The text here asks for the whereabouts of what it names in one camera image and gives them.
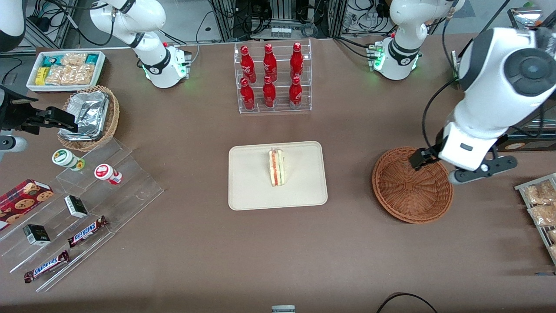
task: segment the white container with green lid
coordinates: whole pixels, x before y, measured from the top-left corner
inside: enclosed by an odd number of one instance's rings
[[[52,162],[61,167],[68,168],[70,170],[82,170],[85,167],[85,160],[75,156],[68,149],[59,149],[52,155]]]

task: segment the table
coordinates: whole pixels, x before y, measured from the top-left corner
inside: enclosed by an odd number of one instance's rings
[[[448,47],[461,49],[469,38],[448,36]],[[398,221],[375,199],[370,173],[388,149],[424,146],[421,113],[449,77],[440,36],[426,40],[403,81],[370,73],[362,57],[332,40],[312,45],[313,111],[280,116],[237,112],[231,44],[202,46],[191,79],[167,90],[145,79],[132,50],[105,50],[102,83],[121,105],[116,138],[167,191],[46,293],[1,271],[0,311],[229,313],[294,304],[299,313],[367,313],[397,291],[440,312],[554,310],[556,279],[533,276],[552,270],[549,256],[513,190],[554,172],[554,153],[516,153],[516,169],[457,186],[437,222]],[[61,107],[68,95],[38,97],[37,107]],[[438,96],[431,136],[462,97],[453,89]],[[30,147],[4,156],[0,190],[25,178],[49,182],[61,171],[50,161],[61,146],[56,130],[21,135]],[[230,148],[305,140],[323,147],[325,205],[228,207]],[[427,312],[401,298],[383,312],[402,309]]]

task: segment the cookie box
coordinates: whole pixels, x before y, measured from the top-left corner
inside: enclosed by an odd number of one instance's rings
[[[0,231],[23,217],[54,193],[49,185],[26,179],[4,195],[0,195]]]
[[[76,53],[86,53],[89,55],[98,55],[97,62],[95,63],[95,70],[93,72],[93,77],[91,78],[91,82],[88,85],[64,85],[64,86],[56,86],[56,85],[36,85],[35,78],[37,77],[37,73],[39,68],[42,66],[44,58],[62,55],[67,52],[76,52]],[[29,75],[29,79],[27,80],[27,89],[32,90],[36,93],[41,92],[71,92],[77,90],[83,90],[86,88],[94,87],[97,85],[97,82],[101,76],[102,66],[104,65],[104,61],[106,56],[99,50],[72,50],[72,51],[47,51],[41,52],[37,55],[37,59],[33,65],[33,69],[31,70],[31,74]]]

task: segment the red bottle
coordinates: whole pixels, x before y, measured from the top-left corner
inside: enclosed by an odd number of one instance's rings
[[[295,76],[291,82],[290,86],[290,108],[292,109],[299,109],[301,106],[301,93],[303,92],[303,88],[299,85],[299,76]]]
[[[301,54],[301,44],[298,42],[294,43],[294,53],[291,55],[290,67],[291,79],[294,79],[295,76],[301,77],[301,74],[303,74],[303,55]]]
[[[255,75],[255,63],[253,58],[249,55],[249,49],[247,46],[241,46],[241,71],[244,73],[244,77],[249,79],[250,83],[257,81],[257,75]]]
[[[270,75],[265,76],[265,85],[262,87],[262,93],[265,95],[265,105],[272,109],[276,103],[276,87],[274,87]]]
[[[241,78],[240,83],[241,100],[244,103],[245,110],[253,111],[255,109],[255,94],[253,93],[253,89],[249,86],[249,82],[245,77]]]
[[[276,66],[276,56],[272,52],[272,45],[265,45],[265,59],[262,61],[265,66],[265,75],[269,75],[272,81],[278,79],[278,69]]]

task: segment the brown woven basket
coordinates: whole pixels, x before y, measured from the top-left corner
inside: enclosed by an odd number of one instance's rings
[[[409,157],[415,151],[410,146],[387,151],[376,162],[371,180],[378,201],[390,214],[404,222],[423,224],[446,213],[454,186],[440,162],[414,170]]]
[[[110,140],[114,136],[116,132],[116,128],[118,127],[118,118],[120,117],[120,105],[118,103],[118,99],[114,96],[112,91],[104,86],[95,86],[87,89],[83,89],[77,91],[76,93],[84,93],[84,92],[93,92],[93,91],[102,91],[105,92],[110,96],[110,103],[108,105],[108,112],[106,113],[106,121],[103,130],[102,137],[97,141],[69,141],[65,140],[60,135],[58,135],[58,140],[62,143],[62,145],[68,149],[78,150],[83,152],[91,151],[94,147],[100,145],[101,143],[105,142],[106,140]],[[68,108],[68,104],[70,100],[66,101],[66,105],[64,106],[64,110]]]

